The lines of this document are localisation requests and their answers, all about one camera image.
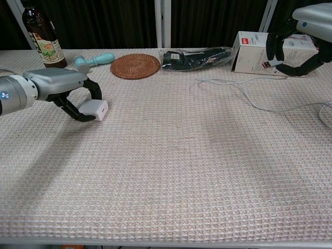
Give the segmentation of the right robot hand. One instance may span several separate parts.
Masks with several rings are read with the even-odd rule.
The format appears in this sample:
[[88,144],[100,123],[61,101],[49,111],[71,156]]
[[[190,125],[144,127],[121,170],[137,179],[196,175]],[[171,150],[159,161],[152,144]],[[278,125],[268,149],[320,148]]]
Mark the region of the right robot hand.
[[[318,53],[302,63],[292,67],[284,64],[284,40],[296,32],[310,35],[317,40]],[[267,61],[264,68],[275,67],[287,76],[304,76],[325,63],[331,62],[331,3],[321,3],[297,8],[292,16],[271,32],[266,40]]]

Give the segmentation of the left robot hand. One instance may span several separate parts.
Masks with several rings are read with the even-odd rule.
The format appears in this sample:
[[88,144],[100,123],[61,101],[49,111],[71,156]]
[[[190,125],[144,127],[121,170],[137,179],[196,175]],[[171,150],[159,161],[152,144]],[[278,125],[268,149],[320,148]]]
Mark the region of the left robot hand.
[[100,86],[86,74],[65,68],[51,67],[26,71],[23,73],[23,77],[36,85],[38,89],[37,100],[53,102],[77,121],[96,120],[93,115],[80,113],[77,107],[67,99],[71,91],[81,87],[89,90],[93,100],[102,99]]

